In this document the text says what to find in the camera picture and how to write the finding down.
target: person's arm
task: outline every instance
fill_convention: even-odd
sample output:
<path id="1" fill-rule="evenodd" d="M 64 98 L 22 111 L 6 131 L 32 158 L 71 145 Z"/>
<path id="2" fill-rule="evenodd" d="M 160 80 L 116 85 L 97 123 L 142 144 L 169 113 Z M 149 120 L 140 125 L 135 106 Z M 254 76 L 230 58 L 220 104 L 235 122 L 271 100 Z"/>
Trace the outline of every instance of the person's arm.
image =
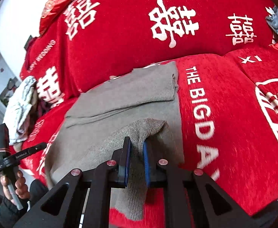
<path id="1" fill-rule="evenodd" d="M 21 199 L 29 199 L 30 194 L 28 192 L 28 186 L 25 184 L 25 178 L 23 173 L 18 171 L 19 179 L 16 182 L 16 194 Z M 22 210 L 18 210 L 14 204 L 12 196 L 7 187 L 8 180 L 6 176 L 1 177 L 1 184 L 3 186 L 4 199 L 0 206 L 0 223 L 4 228 L 12 228 L 15 223 L 27 212 L 28 206 L 24 207 Z"/>

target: black sleeve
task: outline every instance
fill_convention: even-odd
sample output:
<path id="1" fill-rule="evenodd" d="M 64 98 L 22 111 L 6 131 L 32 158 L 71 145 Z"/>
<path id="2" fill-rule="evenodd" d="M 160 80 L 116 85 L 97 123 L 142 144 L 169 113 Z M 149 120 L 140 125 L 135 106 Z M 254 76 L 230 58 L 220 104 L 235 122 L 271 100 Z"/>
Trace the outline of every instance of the black sleeve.
<path id="1" fill-rule="evenodd" d="M 6 197 L 4 197 L 0 206 L 0 223 L 4 228 L 12 228 L 15 223 L 27 212 L 28 205 L 22 210 L 18 210 L 17 207 L 11 203 Z"/>

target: hand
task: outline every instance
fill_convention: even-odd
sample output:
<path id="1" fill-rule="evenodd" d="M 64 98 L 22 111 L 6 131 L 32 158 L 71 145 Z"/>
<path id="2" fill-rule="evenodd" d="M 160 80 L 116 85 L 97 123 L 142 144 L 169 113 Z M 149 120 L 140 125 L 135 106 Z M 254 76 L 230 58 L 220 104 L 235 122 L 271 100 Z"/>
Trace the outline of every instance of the hand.
<path id="1" fill-rule="evenodd" d="M 21 199 L 29 199 L 30 198 L 30 194 L 28 191 L 28 186 L 25 184 L 25 178 L 23 177 L 23 173 L 22 171 L 18 171 L 17 172 L 19 179 L 16 181 L 16 194 L 19 196 L 19 198 Z M 10 200 L 13 204 L 14 200 L 12 199 L 12 196 L 9 192 L 8 189 L 8 178 L 6 176 L 1 176 L 1 184 L 3 186 L 3 192 L 5 197 Z"/>

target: white garment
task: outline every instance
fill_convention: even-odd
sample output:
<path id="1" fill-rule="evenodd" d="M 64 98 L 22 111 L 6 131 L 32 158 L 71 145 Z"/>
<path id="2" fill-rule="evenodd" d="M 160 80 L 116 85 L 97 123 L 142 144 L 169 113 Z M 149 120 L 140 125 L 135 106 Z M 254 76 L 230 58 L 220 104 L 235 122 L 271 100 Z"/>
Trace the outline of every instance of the white garment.
<path id="1" fill-rule="evenodd" d="M 9 99 L 3 123 L 9 130 L 9 144 L 27 140 L 29 127 L 29 111 L 32 108 L 30 103 L 34 93 L 36 79 L 28 76 L 16 89 Z"/>

